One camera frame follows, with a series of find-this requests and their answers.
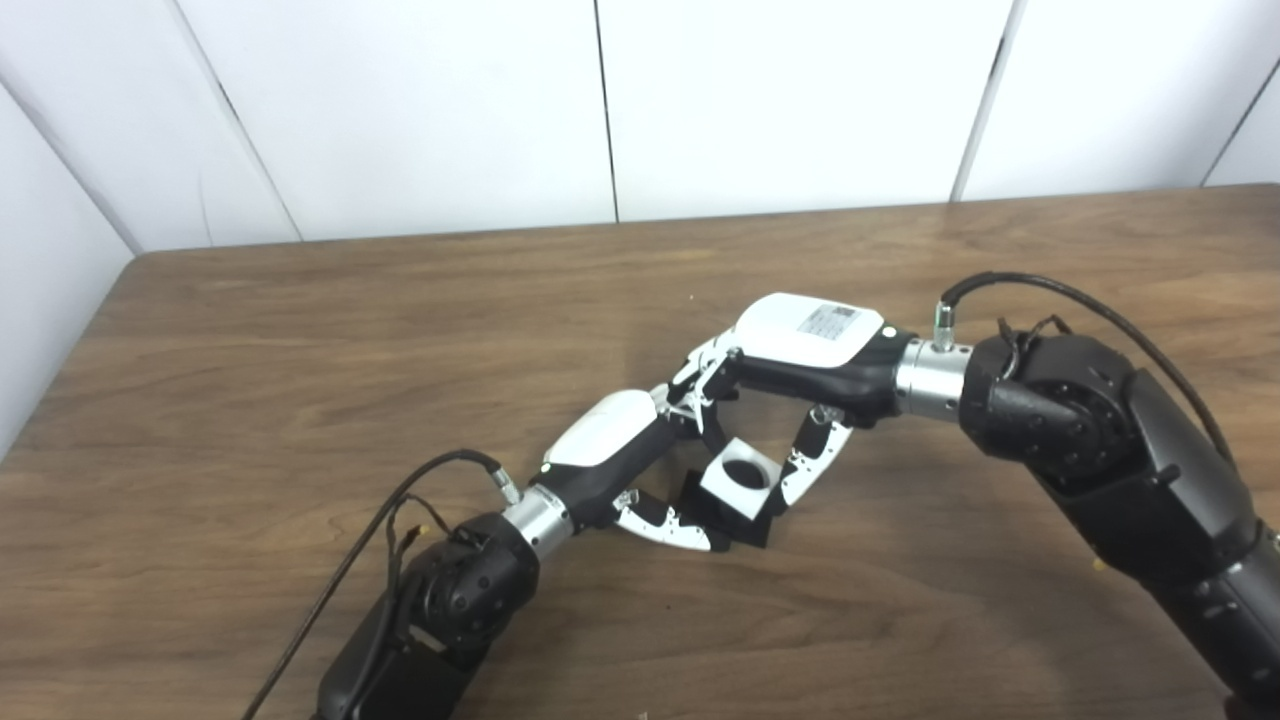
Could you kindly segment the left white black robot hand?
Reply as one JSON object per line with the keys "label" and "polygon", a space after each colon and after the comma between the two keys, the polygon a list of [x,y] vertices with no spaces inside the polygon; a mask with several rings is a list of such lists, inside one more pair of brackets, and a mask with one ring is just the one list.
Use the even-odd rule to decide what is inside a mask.
{"label": "left white black robot hand", "polygon": [[502,516],[539,561],[585,530],[611,527],[657,544],[723,553],[728,537],[634,487],[676,441],[675,425],[652,393],[607,395],[548,448],[522,498]]}

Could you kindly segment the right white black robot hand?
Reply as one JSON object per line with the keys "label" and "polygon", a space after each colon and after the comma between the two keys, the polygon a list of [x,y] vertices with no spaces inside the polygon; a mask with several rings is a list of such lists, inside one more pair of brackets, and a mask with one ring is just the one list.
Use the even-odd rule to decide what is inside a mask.
{"label": "right white black robot hand", "polygon": [[[751,304],[690,352],[667,386],[713,462],[701,488],[739,516],[778,516],[828,470],[855,430],[904,414],[955,423],[972,348],[900,329],[868,307],[795,293]],[[726,439],[717,410],[737,389],[809,404],[788,456],[772,462]]]}

